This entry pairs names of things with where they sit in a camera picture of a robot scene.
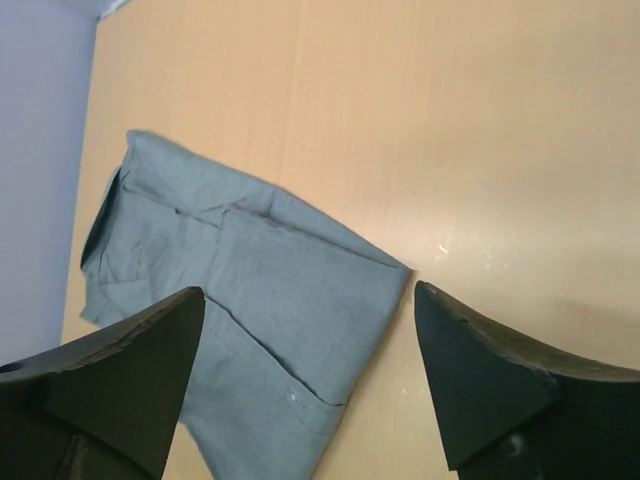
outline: wall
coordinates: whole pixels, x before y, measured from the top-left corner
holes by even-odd
[[[0,2],[0,365],[60,341],[95,28]]]

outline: light brown surface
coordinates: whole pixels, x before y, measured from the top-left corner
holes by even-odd
[[[136,0],[99,27],[67,296],[151,129],[298,194],[474,308],[640,367],[633,0]],[[210,478],[178,429],[166,478]],[[316,478],[450,479],[410,296]]]

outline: cloth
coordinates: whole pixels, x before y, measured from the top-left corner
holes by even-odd
[[[216,480],[310,478],[408,269],[280,188],[153,134],[128,142],[82,255],[83,317],[200,286],[181,420]]]

